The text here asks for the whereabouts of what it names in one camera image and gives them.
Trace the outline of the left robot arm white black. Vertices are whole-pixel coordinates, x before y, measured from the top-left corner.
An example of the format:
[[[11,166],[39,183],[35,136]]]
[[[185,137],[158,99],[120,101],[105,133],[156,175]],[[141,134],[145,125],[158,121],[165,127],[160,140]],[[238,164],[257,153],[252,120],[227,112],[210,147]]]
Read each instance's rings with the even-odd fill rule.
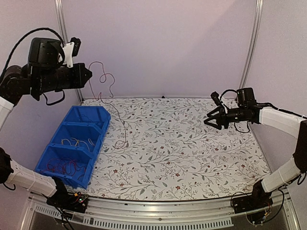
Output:
[[[5,32],[0,32],[0,73],[5,67],[4,61],[7,60],[9,50],[13,43],[22,35],[13,33],[9,37]],[[30,40],[35,37],[56,37],[48,32],[37,32],[25,39],[24,44],[15,51],[11,64],[24,65],[26,63],[28,45]],[[21,163],[29,169],[35,168],[37,160],[45,145],[56,131],[61,120],[72,105],[80,105],[77,91],[65,90],[66,99],[53,106],[47,106],[44,99],[36,101],[30,95],[23,96],[21,102],[13,109],[0,130],[0,147],[8,153],[15,161]],[[24,202],[29,192],[23,188],[16,187],[16,191],[9,191],[2,184],[0,185],[0,202],[10,203],[12,200]]]

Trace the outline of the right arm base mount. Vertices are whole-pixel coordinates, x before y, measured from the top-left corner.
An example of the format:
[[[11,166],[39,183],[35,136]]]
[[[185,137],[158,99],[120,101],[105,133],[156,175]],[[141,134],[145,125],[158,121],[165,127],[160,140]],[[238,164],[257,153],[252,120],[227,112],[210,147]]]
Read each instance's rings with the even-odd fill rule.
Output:
[[[272,213],[272,197],[271,193],[253,196],[243,192],[243,196],[234,197],[234,193],[230,200],[230,205],[234,209],[235,214],[245,213],[248,222],[254,226],[262,225],[267,217]]]

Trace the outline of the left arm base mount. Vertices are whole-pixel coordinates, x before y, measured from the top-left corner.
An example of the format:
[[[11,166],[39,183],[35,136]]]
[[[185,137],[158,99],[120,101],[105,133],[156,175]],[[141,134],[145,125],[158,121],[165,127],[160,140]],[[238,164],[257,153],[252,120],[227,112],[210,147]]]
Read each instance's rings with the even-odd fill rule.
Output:
[[[47,204],[58,209],[85,213],[88,206],[88,195],[81,192],[57,191],[53,196],[47,197]]]

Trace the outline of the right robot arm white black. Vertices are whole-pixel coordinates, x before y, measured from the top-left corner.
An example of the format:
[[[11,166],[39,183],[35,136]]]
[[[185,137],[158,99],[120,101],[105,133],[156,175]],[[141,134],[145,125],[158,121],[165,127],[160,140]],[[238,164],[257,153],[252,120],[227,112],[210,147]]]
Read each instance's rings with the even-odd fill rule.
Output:
[[[247,122],[262,150],[265,151],[272,173],[253,185],[252,193],[233,200],[233,206],[249,205],[258,209],[271,204],[273,191],[288,186],[307,173],[307,118],[278,108],[272,103],[257,102],[252,88],[225,90],[236,94],[236,105],[231,108],[224,101],[224,93],[213,92],[216,108],[207,114],[204,124],[218,130],[230,124]]]

